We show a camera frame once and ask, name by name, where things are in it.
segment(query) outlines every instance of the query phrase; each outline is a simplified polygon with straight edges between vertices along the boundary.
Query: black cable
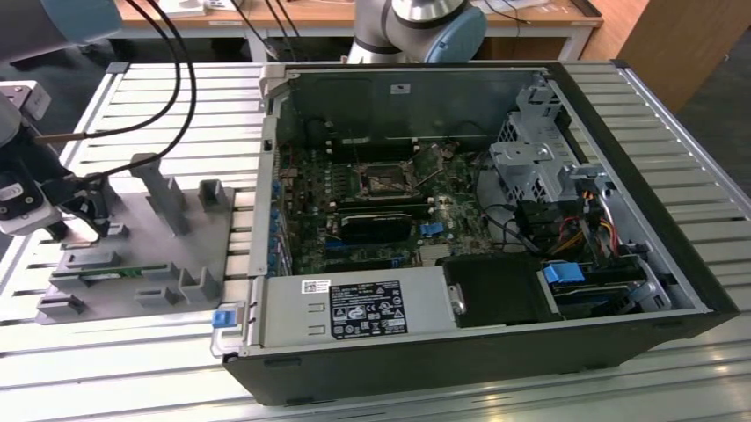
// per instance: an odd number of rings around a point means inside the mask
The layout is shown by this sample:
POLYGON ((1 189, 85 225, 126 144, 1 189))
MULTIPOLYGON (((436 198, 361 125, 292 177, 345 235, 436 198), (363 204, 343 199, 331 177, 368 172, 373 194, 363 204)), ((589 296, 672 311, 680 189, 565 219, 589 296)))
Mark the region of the black cable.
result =
POLYGON ((292 31, 295 31, 295 36, 297 38, 300 38, 300 31, 297 30, 297 27, 295 26, 295 21, 292 20, 292 18, 289 17, 289 14, 287 13, 287 7, 284 6, 284 3, 281 2, 281 0, 277 0, 277 5, 279 5, 279 9, 281 9, 281 13, 284 13, 284 18, 287 19, 289 26, 292 26, 292 31))
POLYGON ((484 217, 488 219, 488 222, 492 223, 495 227, 503 230, 503 233, 508 233, 511 237, 513 237, 516 240, 519 240, 519 242, 521 242, 524 248, 527 248, 527 251, 529 251, 535 255, 547 256, 547 254, 543 251, 540 251, 540 248, 535 246, 531 240, 527 237, 521 236, 521 234, 517 231, 511 230, 507 225, 500 224, 499 221, 495 220, 487 213, 484 213, 484 217))
POLYGON ((268 44, 268 42, 260 36, 260 33, 256 30, 256 27, 253 26, 253 24, 249 23, 249 19, 245 16, 245 13, 242 13, 242 10, 240 9, 237 2, 234 0, 229 0, 229 1, 232 2, 232 7, 234 7, 234 11, 237 12, 238 16, 242 18, 242 21, 245 22, 245 26, 248 27, 249 31, 253 33, 253 35, 259 39, 260 43, 263 44, 263 47, 267 49, 267 54, 271 57, 273 57, 276 60, 279 60, 279 55, 277 55, 276 49, 268 44))
POLYGON ((519 9, 516 9, 516 7, 515 7, 511 3, 508 3, 508 0, 501 0, 501 1, 503 1, 505 4, 508 4, 508 7, 511 7, 511 8, 516 11, 516 13, 515 13, 516 17, 513 17, 512 15, 507 15, 505 13, 503 13, 501 11, 499 11, 497 9, 495 9, 495 7, 492 7, 492 4, 491 4, 491 2, 489 2, 488 0, 484 0, 484 3, 488 5, 488 8, 491 9, 491 11, 492 11, 495 14, 501 15, 504 18, 508 18, 508 19, 511 19, 511 20, 515 20, 516 23, 519 23, 519 24, 525 24, 525 25, 531 24, 531 22, 529 22, 527 19, 519 19, 519 9))
MULTIPOLYGON (((156 0, 145 0, 145 1, 150 5, 150 7, 156 11, 156 13, 160 15, 160 18, 164 21, 164 24, 169 28, 170 32, 172 32, 172 36, 174 37, 174 40, 177 42, 177 46, 180 47, 180 50, 181 50, 184 58, 185 58, 185 65, 188 67, 188 75, 190 77, 190 104, 188 106, 188 114, 185 115, 185 122, 182 123, 180 131, 174 135, 174 139, 172 140, 172 142, 169 143, 166 148, 158 154, 150 156, 149 158, 142 159, 141 161, 136 161, 134 163, 128 163, 125 165, 121 165, 120 167, 114 167, 113 169, 109 169, 108 171, 105 171, 102 173, 96 173, 90 176, 86 176, 81 180, 82 184, 90 183, 96 180, 101 180, 101 179, 109 177, 114 173, 118 173, 118 172, 126 171, 126 170, 132 170, 136 167, 140 167, 145 164, 153 163, 157 160, 161 160, 164 158, 164 156, 166 156, 166 154, 169 154, 169 152, 174 149, 174 147, 180 143, 180 140, 182 139, 185 132, 188 132, 188 128, 190 127, 190 123, 192 123, 192 118, 193 118, 193 115, 196 113, 196 104, 198 102, 197 101, 198 100, 198 89, 197 89, 196 69, 193 68, 190 55, 188 54, 188 48, 185 47, 185 41, 184 41, 182 37, 180 36, 180 32, 177 31, 177 28, 174 27, 174 24, 172 23, 169 16, 166 16, 166 13, 164 13, 164 11, 161 10, 161 7, 156 3, 156 0)), ((141 14, 141 16, 146 20, 152 21, 150 17, 148 17, 148 13, 145 13, 145 11, 140 7, 137 7, 134 0, 125 0, 125 2, 136 9, 136 11, 141 14)))
POLYGON ((513 22, 516 22, 516 37, 513 38, 513 46, 512 46, 512 58, 516 55, 516 46, 519 45, 519 38, 521 37, 521 24, 529 25, 531 22, 527 19, 519 19, 519 9, 516 9, 516 6, 513 6, 511 3, 508 3, 508 0, 503 0, 503 2, 505 4, 508 4, 508 7, 511 7, 513 9, 513 15, 507 15, 505 13, 497 11, 492 5, 491 2, 488 0, 484 0, 484 3, 488 5, 488 8, 491 9, 491 11, 493 13, 496 13, 497 15, 501 15, 504 18, 511 19, 513 22))
POLYGON ((174 89, 172 91, 172 96, 170 96, 169 100, 166 101, 166 104, 164 105, 161 110, 156 114, 153 114, 153 116, 150 116, 145 121, 142 121, 137 125, 132 125, 129 127, 122 127, 120 129, 105 130, 105 131, 101 131, 101 132, 93 132, 92 134, 82 134, 84 139, 96 139, 96 138, 104 138, 104 136, 121 135, 121 134, 125 134, 128 132, 132 132, 134 130, 142 129, 144 127, 149 126, 156 120, 158 120, 161 117, 164 117, 166 112, 172 109, 172 106, 174 106, 174 103, 177 102, 177 97, 180 95, 180 84, 181 84, 180 59, 177 58, 177 51, 174 50, 174 46, 172 45, 172 41, 170 41, 169 37, 166 36, 166 33, 164 33, 164 31, 161 30, 158 24, 156 23, 156 21, 153 20, 150 15, 138 6, 138 4, 134 3, 134 2, 128 2, 128 4, 132 6, 132 8, 138 12, 138 14, 146 20, 150 27, 153 28, 153 30, 160 35, 164 42, 166 43, 166 47, 169 49, 172 61, 174 62, 174 89))
POLYGON ((453 126, 451 126, 449 130, 445 131, 444 138, 451 141, 451 138, 455 137, 453 132, 456 132, 456 130, 464 125, 475 127, 485 137, 491 138, 491 132, 484 130, 484 127, 481 127, 480 124, 472 120, 460 120, 453 126))
POLYGON ((279 30, 281 31, 281 37, 284 38, 284 43, 287 44, 287 48, 289 49, 289 53, 292 54, 292 61, 297 61, 297 55, 295 54, 295 48, 292 47, 292 41, 289 41, 289 37, 287 35, 287 29, 284 29, 284 25, 281 24, 281 19, 279 19, 277 11, 273 9, 271 5, 271 0, 264 0, 268 10, 271 11, 271 16, 273 16, 273 20, 277 21, 279 30))

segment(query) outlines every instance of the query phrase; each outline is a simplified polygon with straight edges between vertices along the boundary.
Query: cable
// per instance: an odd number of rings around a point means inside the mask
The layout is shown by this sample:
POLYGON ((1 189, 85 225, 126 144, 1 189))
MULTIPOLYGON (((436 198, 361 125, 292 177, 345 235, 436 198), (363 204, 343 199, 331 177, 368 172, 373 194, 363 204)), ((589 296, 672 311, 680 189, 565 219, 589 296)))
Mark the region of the cable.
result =
POLYGON ((232 2, 232 7, 234 7, 234 11, 237 12, 238 16, 242 18, 242 21, 245 22, 245 26, 248 27, 249 31, 253 33, 253 35, 259 39, 260 43, 263 44, 263 47, 267 49, 267 54, 271 57, 273 57, 275 60, 279 60, 279 54, 277 54, 276 49, 271 46, 271 44, 268 44, 268 41, 264 40, 264 38, 260 36, 260 33, 256 30, 256 27, 253 26, 253 24, 249 23, 249 19, 245 16, 245 13, 242 13, 242 10, 240 9, 236 0, 229 0, 229 1, 232 2))
POLYGON ((527 251, 529 251, 535 255, 547 255, 543 251, 540 251, 540 248, 537 248, 537 246, 535 246, 535 244, 531 242, 531 240, 527 237, 521 236, 521 234, 519 234, 519 232, 509 229, 507 225, 500 224, 499 221, 495 220, 487 213, 483 213, 483 217, 488 219, 488 222, 495 227, 497 227, 500 230, 503 230, 503 233, 508 233, 508 235, 511 237, 513 237, 516 240, 519 240, 519 242, 521 242, 521 244, 524 245, 524 248, 527 248, 527 251))
POLYGON ((615 230, 615 226, 603 218, 600 219, 600 226, 605 228, 609 233, 609 249, 612 254, 617 257, 619 255, 619 235, 615 230))
POLYGON ((556 255, 559 252, 565 251, 568 248, 571 248, 580 240, 581 238, 584 238, 584 235, 581 232, 576 233, 576 236, 573 236, 571 239, 568 239, 568 241, 559 246, 555 251, 551 252, 551 255, 556 255))
POLYGON ((281 9, 281 13, 284 14, 284 19, 289 23, 289 26, 292 26, 292 31, 295 31, 295 36, 297 38, 300 38, 300 31, 297 30, 297 27, 295 26, 295 21, 292 20, 292 18, 289 17, 289 14, 287 13, 287 7, 284 6, 284 3, 281 2, 281 0, 277 0, 277 5, 279 5, 279 9, 281 9))
MULTIPOLYGON (((188 106, 188 114, 185 115, 185 121, 184 121, 182 126, 180 128, 180 131, 174 135, 174 139, 172 140, 172 142, 169 143, 166 148, 158 154, 156 154, 156 155, 150 156, 149 158, 145 158, 141 161, 137 161, 134 163, 128 163, 125 165, 121 165, 120 167, 114 167, 113 169, 109 169, 108 171, 105 171, 102 173, 96 173, 90 176, 86 176, 81 180, 82 184, 90 183, 90 182, 93 182, 96 180, 101 180, 104 178, 108 178, 114 173, 118 173, 118 172, 126 171, 126 170, 132 170, 136 167, 140 167, 145 164, 149 164, 149 163, 153 163, 154 161, 161 160, 164 158, 164 156, 166 156, 166 154, 169 154, 169 152, 174 149, 174 147, 180 143, 180 140, 182 139, 185 132, 188 132, 188 128, 190 127, 190 123, 192 123, 192 118, 193 118, 193 115, 196 113, 196 104, 197 104, 197 100, 198 100, 196 69, 193 68, 193 65, 192 65, 192 59, 190 59, 190 55, 188 54, 188 48, 185 47, 185 41, 184 41, 182 37, 180 36, 180 32, 177 31, 177 28, 174 27, 174 24, 172 23, 169 16, 166 16, 166 13, 164 13, 164 11, 161 10, 161 7, 156 3, 156 0, 145 0, 145 1, 150 5, 150 7, 156 11, 156 13, 160 15, 160 18, 164 21, 164 24, 166 25, 166 27, 169 28, 170 32, 172 32, 172 36, 174 37, 174 40, 177 42, 177 46, 180 47, 182 55, 185 56, 185 65, 188 67, 188 75, 190 77, 190 104, 188 106)), ((148 13, 145 13, 145 11, 140 7, 137 7, 134 0, 125 0, 125 2, 136 9, 136 11, 140 10, 138 13, 141 14, 141 16, 146 20, 153 21, 153 19, 150 19, 150 17, 148 17, 148 13)))
POLYGON ((295 54, 295 48, 292 47, 292 42, 289 41, 289 37, 287 35, 287 29, 284 29, 284 25, 281 24, 281 19, 279 19, 277 11, 273 9, 271 5, 271 0, 264 0, 268 10, 271 11, 271 15, 273 16, 273 20, 277 21, 279 30, 281 31, 281 37, 284 38, 284 43, 287 44, 287 48, 289 49, 289 53, 292 54, 292 61, 297 61, 297 55, 295 54))
POLYGON ((132 125, 129 127, 122 127, 120 129, 105 130, 105 131, 101 131, 101 132, 93 132, 90 134, 82 134, 84 139, 96 139, 96 138, 104 138, 104 136, 121 135, 121 134, 125 134, 128 132, 132 132, 134 130, 142 129, 144 127, 149 126, 156 120, 158 120, 161 117, 164 117, 166 112, 172 109, 172 106, 174 106, 174 103, 177 102, 177 97, 180 95, 180 84, 181 84, 180 60, 177 58, 177 51, 174 50, 174 46, 172 45, 172 41, 170 41, 169 37, 166 36, 166 33, 164 33, 164 31, 161 30, 158 24, 156 23, 156 21, 153 20, 150 15, 138 6, 138 4, 134 3, 134 2, 128 2, 128 4, 132 6, 132 8, 138 12, 138 14, 146 20, 150 27, 153 28, 153 30, 160 35, 164 42, 166 43, 166 47, 169 48, 172 61, 174 62, 174 89, 172 91, 172 96, 170 96, 169 100, 166 101, 166 104, 164 105, 161 110, 156 114, 153 114, 153 116, 150 116, 145 121, 142 121, 137 125, 132 125))
POLYGON ((516 6, 508 3, 508 0, 503 0, 503 2, 508 5, 508 7, 513 9, 515 16, 507 15, 505 13, 497 11, 495 7, 492 7, 489 0, 484 0, 484 3, 487 4, 488 8, 493 13, 516 22, 516 37, 513 38, 513 46, 512 46, 512 58, 513 58, 513 56, 516 55, 516 46, 519 45, 519 38, 521 37, 521 24, 529 25, 531 22, 527 19, 519 19, 519 9, 516 9, 516 6))

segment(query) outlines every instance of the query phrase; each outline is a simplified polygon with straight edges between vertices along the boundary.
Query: barcode sticker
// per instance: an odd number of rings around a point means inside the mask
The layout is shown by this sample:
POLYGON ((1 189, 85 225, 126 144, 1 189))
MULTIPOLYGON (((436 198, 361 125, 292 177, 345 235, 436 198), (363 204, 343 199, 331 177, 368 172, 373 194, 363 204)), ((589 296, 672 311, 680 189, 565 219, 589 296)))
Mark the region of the barcode sticker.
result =
POLYGON ((303 295, 312 293, 328 293, 331 280, 303 280, 303 295))

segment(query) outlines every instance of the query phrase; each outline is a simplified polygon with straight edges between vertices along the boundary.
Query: white label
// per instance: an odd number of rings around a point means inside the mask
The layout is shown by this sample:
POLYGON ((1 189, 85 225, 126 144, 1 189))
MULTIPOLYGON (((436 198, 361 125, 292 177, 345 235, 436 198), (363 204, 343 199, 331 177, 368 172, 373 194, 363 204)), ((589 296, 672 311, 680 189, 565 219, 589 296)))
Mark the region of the white label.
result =
POLYGON ((12 198, 17 198, 24 194, 24 188, 21 187, 20 183, 14 183, 2 189, 0 189, 0 200, 10 200, 12 198))
POLYGON ((303 295, 311 293, 328 293, 331 280, 303 280, 303 295))
POLYGON ((210 20, 209 25, 212 26, 241 26, 241 22, 232 22, 230 20, 210 20))
POLYGON ((391 85, 391 95, 401 95, 412 92, 412 85, 396 84, 391 85))

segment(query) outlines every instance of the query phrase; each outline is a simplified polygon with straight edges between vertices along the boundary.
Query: motherboard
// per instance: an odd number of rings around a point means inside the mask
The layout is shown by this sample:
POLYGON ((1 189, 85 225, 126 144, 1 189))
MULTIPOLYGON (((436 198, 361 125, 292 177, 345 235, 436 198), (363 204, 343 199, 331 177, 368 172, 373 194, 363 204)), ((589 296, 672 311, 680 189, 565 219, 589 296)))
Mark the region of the motherboard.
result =
POLYGON ((479 154, 448 141, 368 147, 281 150, 292 273, 433 266, 492 251, 473 194, 479 154))

